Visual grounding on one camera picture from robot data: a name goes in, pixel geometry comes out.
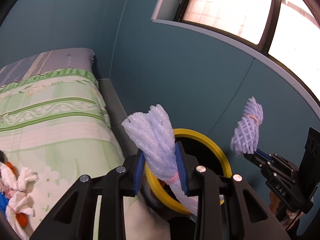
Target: blue object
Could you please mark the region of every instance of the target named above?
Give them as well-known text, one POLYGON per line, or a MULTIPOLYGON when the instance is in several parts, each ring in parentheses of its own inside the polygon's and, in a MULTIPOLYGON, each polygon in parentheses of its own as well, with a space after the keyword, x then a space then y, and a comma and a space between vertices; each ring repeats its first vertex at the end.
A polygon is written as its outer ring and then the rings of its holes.
POLYGON ((135 169, 134 176, 133 176, 133 192, 135 195, 138 194, 141 187, 145 162, 146 162, 146 159, 144 157, 143 152, 141 152, 138 163, 137 163, 137 167, 135 169))
POLYGON ((262 158, 266 159, 268 162, 272 162, 271 157, 265 154, 264 152, 260 151, 259 149, 256 150, 256 153, 259 154, 262 158))
POLYGON ((185 163, 183 161, 181 150, 178 143, 176 143, 176 162, 177 162, 177 168, 178 168, 178 173, 180 177, 181 189, 185 194, 187 194, 189 191, 188 174, 187 174, 185 163))
POLYGON ((7 199, 3 193, 0 193, 0 211, 5 218, 7 218, 7 216, 5 215, 5 209, 7 208, 8 203, 9 199, 7 199))

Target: orange object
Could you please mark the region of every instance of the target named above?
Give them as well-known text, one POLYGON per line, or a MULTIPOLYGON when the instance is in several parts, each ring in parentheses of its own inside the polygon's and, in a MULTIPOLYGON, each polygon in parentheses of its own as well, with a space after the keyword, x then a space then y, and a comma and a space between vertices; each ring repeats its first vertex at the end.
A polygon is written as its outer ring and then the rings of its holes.
POLYGON ((16 218, 22 228, 28 224, 27 216, 23 213, 16 214, 16 218))
POLYGON ((16 177, 18 176, 16 169, 10 162, 7 162, 5 165, 7 165, 12 170, 13 174, 16 175, 16 177))

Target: bed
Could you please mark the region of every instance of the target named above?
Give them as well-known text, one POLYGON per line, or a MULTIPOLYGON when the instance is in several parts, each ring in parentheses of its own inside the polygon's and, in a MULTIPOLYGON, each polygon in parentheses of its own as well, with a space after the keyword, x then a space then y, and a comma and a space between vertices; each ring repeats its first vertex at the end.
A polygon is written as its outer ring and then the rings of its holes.
MULTIPOLYGON (((86 48, 53 50, 0 70, 0 150, 17 170, 31 168, 39 178, 27 188, 35 210, 27 236, 82 174, 102 176, 124 161, 92 74, 93 56, 86 48)), ((128 239, 169 239, 165 221, 136 200, 124 199, 128 239)))

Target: teal wall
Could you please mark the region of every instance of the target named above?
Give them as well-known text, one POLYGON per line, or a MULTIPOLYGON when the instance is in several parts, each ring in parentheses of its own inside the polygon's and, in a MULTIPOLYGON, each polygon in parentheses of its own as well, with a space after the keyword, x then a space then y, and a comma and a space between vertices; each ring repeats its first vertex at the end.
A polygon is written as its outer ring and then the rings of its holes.
MULTIPOLYGON (((279 75, 248 54, 222 41, 187 29, 150 21, 157 0, 128 0, 111 69, 111 81, 128 114, 161 104, 174 128, 208 135, 269 204, 260 171, 229 149, 247 99, 264 109, 259 148, 301 162, 310 126, 320 121, 304 99, 279 75)), ((310 223, 320 207, 301 221, 310 223)))
POLYGON ((107 77, 124 3, 18 0, 0 27, 0 68, 52 49, 86 47, 96 53, 99 75, 107 77))
MULTIPOLYGON (((268 204, 259 169, 229 143, 247 99, 264 108, 259 148, 300 163, 310 126, 320 121, 303 98, 261 62, 222 41, 150 22, 157 0, 18 0, 0 27, 0 67, 71 47, 95 51, 128 114, 161 104, 172 125, 208 135, 268 204)), ((303 231, 320 207, 302 219, 303 231)))

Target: window frame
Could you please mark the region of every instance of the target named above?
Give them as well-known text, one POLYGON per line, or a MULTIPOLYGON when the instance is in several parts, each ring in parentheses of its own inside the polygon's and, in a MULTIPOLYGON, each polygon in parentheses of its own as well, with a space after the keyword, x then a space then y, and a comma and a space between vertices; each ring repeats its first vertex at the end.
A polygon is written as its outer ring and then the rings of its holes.
MULTIPOLYGON (((190 2, 190 0, 181 0, 180 1, 180 5, 178 7, 177 13, 175 15, 174 21, 175 22, 180 22, 180 23, 185 23, 185 24, 189 24, 189 25, 194 25, 194 26, 198 26, 210 31, 214 31, 217 33, 220 33, 222 35, 225 35, 227 37, 230 37, 234 40, 237 40, 253 49, 255 49, 256 51, 260 52, 261 54, 263 54, 264 56, 266 56, 267 58, 269 58, 270 60, 272 60, 273 62, 275 62, 277 65, 279 65, 282 69, 284 69, 287 73, 289 73, 298 83, 300 83, 300 85, 309 93, 309 95, 313 98, 313 100, 317 103, 317 105, 320 107, 320 98, 317 98, 316 95, 311 91, 311 89, 292 71, 290 70, 287 66, 285 66, 283 63, 281 63, 279 60, 277 60, 276 58, 272 57, 269 54, 269 50, 271 47, 271 43, 273 41, 273 37, 275 35, 276 32, 276 26, 278 23, 278 19, 280 16, 280 8, 281 8, 281 3, 283 0, 271 0, 271 5, 270 5, 270 10, 269 10, 269 14, 268 14, 268 18, 266 21, 266 25, 264 28, 264 31, 262 33, 261 39, 259 41, 258 44, 254 44, 244 38, 241 38, 237 35, 234 35, 232 33, 229 33, 227 31, 224 30, 220 30, 218 28, 215 27, 211 27, 208 25, 204 25, 204 24, 200 24, 200 23, 195 23, 195 22, 190 22, 190 21, 186 21, 183 20, 183 16, 186 12, 187 6, 190 2)), ((308 8, 310 9, 311 13, 314 15, 314 11, 310 8, 310 4, 308 2, 306 2, 306 0, 303 0, 303 2, 308 6, 308 8)))

